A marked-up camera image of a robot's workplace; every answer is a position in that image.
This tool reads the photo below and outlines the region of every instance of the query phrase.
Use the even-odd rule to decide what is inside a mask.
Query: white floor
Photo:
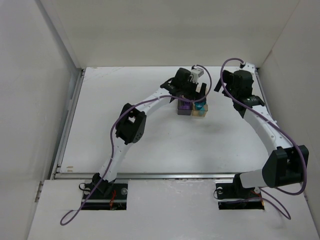
[[[110,157],[110,128],[126,103],[154,93],[179,67],[86,69],[61,173],[96,173]],[[220,67],[208,67],[214,88]],[[237,67],[227,67],[234,72]],[[199,82],[209,83],[206,74]],[[261,96],[257,79],[254,94]],[[267,151],[222,93],[207,98],[204,118],[177,115],[174,101],[147,118],[142,139],[126,155],[120,173],[235,173],[260,169]]]
[[[319,239],[303,195],[266,188],[287,207],[292,220],[267,202],[265,210],[218,210],[212,179],[131,180],[127,210],[82,210],[70,224],[60,226],[61,217],[80,206],[81,182],[45,181],[28,240]],[[285,189],[295,192],[299,187]]]

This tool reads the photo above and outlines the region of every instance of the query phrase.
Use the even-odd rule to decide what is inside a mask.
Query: white table
[[[110,128],[126,103],[154,93],[179,67],[88,67],[85,71],[60,173],[96,173],[111,155]],[[220,67],[208,67],[217,84]],[[238,67],[226,67],[234,72]],[[206,74],[199,82],[209,83]],[[262,97],[254,79],[253,93]],[[267,151],[222,93],[207,98],[204,118],[177,115],[174,101],[147,118],[121,173],[236,173],[260,169]]]
[[[81,182],[44,182],[28,240],[319,239],[303,195],[266,189],[287,207],[292,220],[267,202],[265,210],[219,210],[213,179],[131,180],[127,210],[82,210],[71,223],[60,226],[61,217],[80,206]],[[299,187],[285,189],[295,192]]]

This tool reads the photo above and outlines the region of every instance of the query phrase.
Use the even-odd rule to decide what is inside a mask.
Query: white panel
[[[230,57],[260,67],[298,1],[52,0],[83,68],[220,66]]]
[[[0,0],[0,238],[24,240],[71,73],[34,0]]]
[[[61,165],[62,173],[96,173],[111,155],[110,129],[126,103],[154,93],[179,67],[87,68]],[[234,72],[237,67],[228,67]],[[220,67],[209,67],[216,85]],[[199,82],[209,84],[204,74]],[[261,96],[254,80],[254,94]],[[177,115],[177,101],[146,120],[121,173],[230,173],[261,169],[268,159],[255,130],[212,90],[204,118]]]
[[[212,179],[131,180],[127,210],[82,210],[69,225],[60,226],[61,217],[81,203],[79,183],[44,183],[28,240],[319,240],[303,195],[266,189],[292,220],[267,202],[265,210],[219,210]],[[299,188],[285,187],[291,192]]]
[[[306,194],[320,229],[320,1],[301,0],[260,71],[272,115],[308,147]]]

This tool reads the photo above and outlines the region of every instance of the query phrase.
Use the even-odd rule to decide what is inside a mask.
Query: hinge
[[[36,196],[34,200],[35,203],[39,202],[43,186],[44,186],[44,183],[42,181],[39,182],[38,191],[36,192]]]

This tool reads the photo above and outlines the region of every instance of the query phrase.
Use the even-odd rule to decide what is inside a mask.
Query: purple cable
[[[303,168],[303,184],[302,184],[302,187],[299,191],[297,192],[288,192],[288,191],[285,191],[285,190],[282,190],[278,187],[276,187],[276,189],[278,189],[280,192],[283,192],[285,194],[288,194],[288,195],[299,195],[299,194],[302,194],[304,192],[304,190],[306,189],[306,185],[307,185],[307,166],[306,166],[306,162],[305,162],[305,158],[300,150],[300,148],[298,147],[298,145],[296,144],[296,142],[287,134],[285,133],[283,130],[281,130],[278,126],[274,125],[272,122],[270,122],[267,118],[265,118],[263,115],[261,115],[259,112],[253,110],[252,108],[250,108],[249,106],[246,106],[244,105],[242,102],[236,100],[227,90],[225,84],[224,84],[224,80],[223,80],[223,71],[224,71],[224,67],[226,66],[226,64],[230,61],[233,61],[233,60],[237,60],[237,61],[240,61],[242,64],[244,63],[244,61],[240,58],[229,58],[227,59],[223,64],[222,64],[222,67],[221,67],[221,70],[220,70],[220,81],[221,81],[221,84],[222,84],[222,87],[225,91],[225,93],[232,99],[232,101],[234,101],[235,103],[239,104],[240,106],[244,107],[245,109],[248,109],[249,111],[255,113],[256,115],[258,115],[260,118],[262,118],[264,121],[266,121],[271,127],[273,127],[275,130],[277,130],[278,132],[282,133],[291,143],[292,145],[294,146],[294,148],[297,150],[298,152],[298,155],[300,157],[300,160],[301,160],[301,164],[302,164],[302,168]]]
[[[263,201],[266,201],[268,203],[270,203],[275,209],[277,209],[285,218],[287,218],[288,220],[291,220],[291,215],[290,213],[288,212],[288,210],[286,209],[286,207],[278,200],[276,199],[274,196],[272,196],[270,193],[266,192],[265,190],[262,190],[260,189],[261,192],[267,194],[268,196],[270,196],[271,198],[273,198],[282,208],[283,210],[286,212],[286,214],[281,211],[281,209],[279,207],[277,207],[272,201],[264,198],[264,197],[251,197],[251,198],[248,198],[248,199],[241,199],[241,200],[237,200],[237,201],[228,201],[228,203],[230,204],[237,204],[237,203],[245,203],[245,202],[249,202],[250,200],[256,200],[256,199],[260,199],[260,200],[263,200]]]
[[[76,210],[75,214],[66,222],[63,222],[63,220],[65,219],[66,216],[68,216],[70,213],[72,213],[73,211],[75,210],[70,210],[68,211],[60,220],[60,225],[61,226],[65,226],[67,225],[68,223],[70,223],[77,215],[78,213],[80,212],[80,210],[84,207],[84,205],[86,204],[86,202],[88,201],[88,199],[91,197],[91,195],[94,193],[94,191],[97,189],[97,187],[99,186],[99,184],[102,182],[102,180],[104,179],[104,177],[106,176],[109,168],[110,168],[110,165],[112,163],[112,160],[113,160],[113,157],[114,157],[114,153],[115,153],[115,144],[114,144],[114,140],[113,140],[113,132],[114,132],[114,129],[117,125],[117,123],[125,116],[127,115],[131,110],[133,110],[134,108],[142,105],[142,104],[147,104],[147,103],[151,103],[151,102],[154,102],[154,101],[157,101],[159,99],[163,99],[163,98],[173,98],[173,99],[178,99],[178,100],[181,100],[181,101],[184,101],[184,102],[188,102],[188,103],[197,103],[197,102],[201,102],[203,99],[205,99],[208,94],[210,93],[211,91],[211,88],[212,88],[212,78],[211,78],[211,75],[209,73],[209,71],[202,65],[195,65],[195,66],[198,66],[202,69],[204,69],[206,71],[206,73],[208,74],[209,76],[209,79],[210,79],[210,87],[208,89],[208,92],[206,93],[206,95],[198,100],[189,100],[189,99],[186,99],[186,98],[182,98],[182,97],[177,97],[177,96],[172,96],[172,95],[163,95],[163,96],[160,96],[159,98],[156,97],[156,98],[153,98],[153,99],[150,99],[150,100],[147,100],[147,101],[142,101],[142,102],[139,102],[135,105],[133,105],[132,107],[130,107],[127,111],[125,111],[123,114],[120,115],[120,117],[115,121],[115,123],[112,125],[111,127],[111,130],[110,130],[110,140],[111,140],[111,157],[110,157],[110,161],[109,161],[109,164],[108,166],[106,167],[106,170],[105,172],[103,173],[102,177],[100,178],[100,180],[96,183],[96,185],[94,186],[94,188],[91,190],[91,192],[88,194],[88,196],[85,198],[85,200],[82,202],[81,206]]]

